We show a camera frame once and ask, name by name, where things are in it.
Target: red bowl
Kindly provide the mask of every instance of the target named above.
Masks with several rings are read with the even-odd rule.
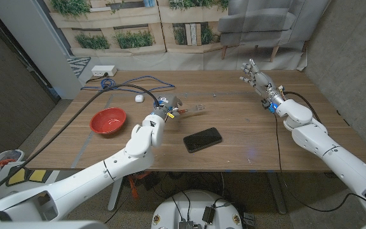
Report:
[[[111,134],[122,127],[126,113],[121,108],[107,108],[98,112],[90,121],[90,128],[98,134]]]

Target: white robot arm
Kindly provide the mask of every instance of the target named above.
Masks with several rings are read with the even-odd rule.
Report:
[[[262,105],[280,117],[287,116],[283,124],[292,132],[296,144],[322,159],[351,191],[366,199],[366,164],[328,136],[327,129],[313,118],[310,109],[286,99],[282,86],[277,88],[267,74],[258,70],[252,59],[241,69],[250,79],[240,79],[262,96]],[[366,210],[366,201],[360,199],[360,202]]]
[[[162,143],[168,113],[182,105],[176,96],[162,97],[161,107],[136,125],[126,147],[59,182],[21,191],[0,200],[0,221],[57,221],[75,207],[123,176],[149,168],[154,161],[151,146]]]

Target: wooden table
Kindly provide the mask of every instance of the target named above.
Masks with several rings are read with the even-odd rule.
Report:
[[[303,95],[315,108],[330,136],[341,146],[366,163],[366,145],[339,116],[336,109],[299,71],[265,71],[277,85],[286,91]],[[168,119],[163,144],[154,148],[155,162],[149,170],[158,171],[279,171],[276,123],[273,114],[261,106],[261,98],[250,85],[238,78],[241,71],[130,71],[118,72],[117,83],[149,74],[176,88],[155,95],[175,94],[182,108],[204,104],[207,108],[200,115],[182,115],[179,120]],[[135,82],[146,89],[161,86],[154,80]],[[91,98],[96,91],[83,90],[73,100],[47,136],[39,149]],[[141,104],[135,102],[135,93],[111,91],[95,99],[66,130],[29,165],[30,169],[84,169],[103,160],[125,147],[132,128],[141,124],[152,111],[153,100],[145,95]],[[288,98],[304,104],[299,98]],[[90,119],[106,107],[125,110],[127,121],[123,128],[112,135],[99,135],[90,130]],[[188,153],[183,137],[216,127],[222,143],[196,153]],[[329,168],[316,156],[294,143],[291,133],[278,119],[281,164],[284,172],[325,172]]]

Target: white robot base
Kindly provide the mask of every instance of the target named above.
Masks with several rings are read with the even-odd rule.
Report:
[[[219,195],[205,190],[187,190],[184,191],[187,197],[179,192],[173,198],[166,199],[153,214],[151,223],[152,229],[172,229],[172,228],[204,228],[205,221],[203,215],[206,207],[211,207],[215,203],[215,214],[212,223],[207,224],[207,229],[212,228],[232,228],[242,229],[240,214],[228,201],[222,199]],[[182,214],[183,221],[181,223],[179,211]],[[187,211],[189,210],[189,220],[187,220]]]

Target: smartphone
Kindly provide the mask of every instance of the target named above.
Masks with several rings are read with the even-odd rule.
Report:
[[[189,153],[213,146],[222,142],[222,137],[215,127],[189,135],[183,138],[184,145]]]

